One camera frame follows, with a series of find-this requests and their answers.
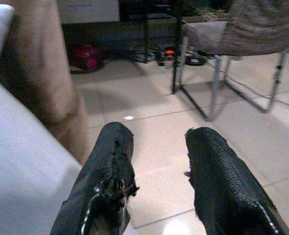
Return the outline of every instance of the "electrical cable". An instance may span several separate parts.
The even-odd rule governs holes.
[[[209,62],[206,62],[206,64],[209,64],[211,67],[215,68],[215,66],[214,66],[214,65],[212,65],[212,64],[211,64],[211,63],[209,63]],[[268,96],[266,96],[266,95],[263,95],[263,94],[261,94],[261,93],[257,92],[256,90],[254,90],[254,89],[253,89],[253,88],[251,88],[250,86],[248,86],[248,85],[246,85],[246,84],[244,84],[244,83],[241,83],[241,82],[239,82],[239,81],[236,81],[235,79],[231,78],[230,76],[227,76],[227,78],[228,78],[228,79],[230,79],[231,81],[233,81],[233,82],[235,82],[235,83],[237,83],[237,84],[239,84],[239,85],[241,85],[241,86],[243,86],[243,87],[247,88],[247,89],[248,89],[248,90],[250,90],[252,93],[254,93],[254,94],[256,94],[256,95],[258,95],[258,96],[260,96],[260,97],[262,97],[262,98],[265,98],[265,99],[271,99],[270,97],[268,97]],[[287,102],[284,102],[284,101],[282,101],[282,100],[279,100],[279,99],[274,99],[274,101],[275,101],[275,102],[279,102],[279,103],[282,103],[282,104],[285,104],[285,105],[289,106],[289,103],[287,103]]]

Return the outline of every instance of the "chair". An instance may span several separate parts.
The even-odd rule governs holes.
[[[183,35],[177,90],[184,92],[205,120],[212,121],[217,116],[215,104],[221,83],[219,72],[222,55],[229,56],[222,83],[261,112],[270,111],[281,81],[286,49],[289,47],[289,0],[235,0],[226,22],[187,23],[183,26]],[[202,110],[182,83],[188,44],[195,46],[196,50],[212,55],[216,60],[209,115]],[[228,81],[231,56],[265,55],[276,52],[280,52],[281,56],[273,77],[270,101],[264,108]]]

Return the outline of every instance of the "tiled floor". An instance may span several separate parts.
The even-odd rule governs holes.
[[[277,60],[274,54],[235,61],[231,77],[269,94]],[[287,61],[277,96],[285,102],[289,102],[289,55]],[[188,89],[205,108],[212,72],[210,66],[186,67],[184,72]],[[289,226],[289,106],[276,103],[270,114],[261,114],[221,88],[222,112],[216,121],[205,122],[180,92],[170,94],[171,70],[155,62],[118,60],[95,73],[74,75],[73,80],[87,103],[91,148],[102,126],[111,121],[124,122],[135,135],[132,163],[141,188],[129,210],[137,234],[205,235],[193,210],[193,189],[183,175],[189,169],[184,134],[201,126],[216,129],[228,140]]]

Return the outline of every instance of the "chair seat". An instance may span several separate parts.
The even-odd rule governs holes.
[[[216,53],[225,27],[226,21],[187,23],[183,26],[183,32],[189,38],[189,45],[196,50]]]

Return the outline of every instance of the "chair frame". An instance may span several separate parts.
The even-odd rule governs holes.
[[[212,81],[212,95],[211,95],[210,112],[209,112],[209,114],[206,114],[206,112],[198,105],[198,103],[195,101],[195,99],[189,94],[189,92],[185,88],[185,85],[182,83],[182,76],[183,76],[184,65],[185,65],[185,61],[186,61],[188,41],[189,41],[188,37],[185,36],[183,39],[183,44],[182,44],[182,51],[181,51],[181,58],[180,58],[180,70],[179,70],[179,77],[178,77],[178,81],[177,81],[177,89],[175,89],[175,91],[181,90],[187,96],[187,98],[192,102],[192,104],[195,106],[195,108],[201,113],[201,115],[204,117],[204,119],[206,121],[213,121],[217,117],[215,107],[216,107],[218,90],[219,90],[219,86],[221,83],[225,84],[227,87],[229,87],[232,91],[234,91],[240,97],[242,97],[243,99],[248,101],[252,106],[257,108],[260,112],[268,113],[271,110],[271,108],[274,104],[274,101],[275,101],[278,86],[281,82],[282,70],[284,67],[285,60],[286,60],[286,52],[285,51],[281,52],[279,64],[275,67],[276,72],[275,72],[274,77],[273,77],[274,82],[273,82],[271,97],[269,99],[270,101],[269,101],[269,104],[267,105],[267,107],[263,107],[262,105],[260,105],[256,101],[254,101],[247,94],[240,91],[236,86],[234,86],[233,84],[231,84],[228,81],[227,77],[228,77],[228,72],[229,72],[229,68],[231,65],[231,56],[228,57],[227,65],[226,65],[226,68],[224,71],[224,77],[223,77],[223,80],[220,81],[219,80],[219,73],[220,73],[221,56],[222,55],[215,55],[214,58],[216,60],[216,66],[215,66],[215,72],[214,72],[213,81]]]

